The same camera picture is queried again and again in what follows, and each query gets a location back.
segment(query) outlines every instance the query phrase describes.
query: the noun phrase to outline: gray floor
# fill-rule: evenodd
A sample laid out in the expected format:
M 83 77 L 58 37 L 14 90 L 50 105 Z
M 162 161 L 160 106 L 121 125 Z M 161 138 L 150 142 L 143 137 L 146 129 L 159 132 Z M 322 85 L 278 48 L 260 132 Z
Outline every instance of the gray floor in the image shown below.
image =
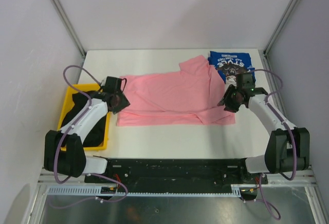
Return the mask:
M 266 188 L 266 198 L 280 211 L 280 223 L 315 223 L 304 188 Z M 48 196 L 55 206 L 84 197 Z M 56 210 L 47 206 L 41 223 L 53 224 L 212 224 L 277 223 L 262 203 L 244 204 L 229 197 L 128 197 L 118 203 L 95 200 Z

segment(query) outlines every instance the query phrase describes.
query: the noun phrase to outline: pink cloth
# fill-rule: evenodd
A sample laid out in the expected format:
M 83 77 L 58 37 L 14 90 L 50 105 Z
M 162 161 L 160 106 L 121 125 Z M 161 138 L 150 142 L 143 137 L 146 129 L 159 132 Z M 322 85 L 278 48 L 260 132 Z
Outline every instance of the pink cloth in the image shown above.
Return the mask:
M 130 106 L 118 115 L 118 126 L 234 124 L 234 114 L 217 107 L 225 85 L 202 55 L 179 64 L 180 71 L 124 76 Z

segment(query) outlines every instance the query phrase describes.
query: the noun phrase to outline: yellow bin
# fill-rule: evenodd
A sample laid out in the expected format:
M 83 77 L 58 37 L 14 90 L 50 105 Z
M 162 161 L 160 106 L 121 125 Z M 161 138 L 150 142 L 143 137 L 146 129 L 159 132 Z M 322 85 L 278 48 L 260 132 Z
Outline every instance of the yellow bin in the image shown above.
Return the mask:
M 98 84 L 74 84 L 75 88 L 87 92 L 91 90 L 99 90 Z M 66 95 L 64 99 L 64 104 L 60 116 L 60 120 L 58 122 L 57 130 L 61 129 L 62 122 L 64 120 L 65 115 L 73 108 L 74 102 L 72 99 L 72 95 L 78 93 L 76 90 L 68 87 L 66 90 Z M 109 113 L 106 115 L 106 123 L 105 123 L 105 134 L 104 134 L 104 141 L 98 147 L 84 147 L 85 151 L 100 151 L 105 150 L 107 147 L 107 140 L 108 140 L 108 125 L 109 125 Z

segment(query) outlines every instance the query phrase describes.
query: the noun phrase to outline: black cloth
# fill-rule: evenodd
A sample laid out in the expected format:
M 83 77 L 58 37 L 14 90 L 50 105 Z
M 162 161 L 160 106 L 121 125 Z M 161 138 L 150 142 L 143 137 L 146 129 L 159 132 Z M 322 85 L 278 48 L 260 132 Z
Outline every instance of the black cloth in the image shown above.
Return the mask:
M 94 91 L 88 91 L 86 93 L 88 95 L 91 95 L 94 93 Z M 61 126 L 64 126 L 68 122 L 70 122 L 81 111 L 81 109 L 83 109 L 83 107 L 86 105 L 88 101 L 88 98 L 81 93 L 73 94 L 72 99 L 74 102 L 74 107 L 66 114 Z M 105 125 L 106 125 L 106 115 L 96 123 L 93 129 L 90 130 L 86 139 L 83 142 L 83 147 L 99 146 L 104 141 Z

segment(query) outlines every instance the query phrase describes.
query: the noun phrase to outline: white table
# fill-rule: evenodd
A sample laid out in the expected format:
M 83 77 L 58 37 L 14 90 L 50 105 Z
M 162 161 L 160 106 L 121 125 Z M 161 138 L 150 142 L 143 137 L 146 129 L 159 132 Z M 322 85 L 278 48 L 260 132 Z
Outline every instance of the white table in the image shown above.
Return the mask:
M 212 49 L 220 52 L 246 52 L 256 69 L 263 68 L 256 49 Z M 179 71 L 178 63 L 210 49 L 93 50 L 87 53 L 84 68 L 99 81 L 106 76 Z M 256 72 L 256 85 L 269 91 L 265 73 Z M 82 72 L 79 83 L 91 83 Z M 244 106 L 235 115 L 236 124 L 226 126 L 164 125 L 117 127 L 112 115 L 109 141 L 104 151 L 87 155 L 108 158 L 226 159 L 265 153 L 269 135 L 258 118 Z

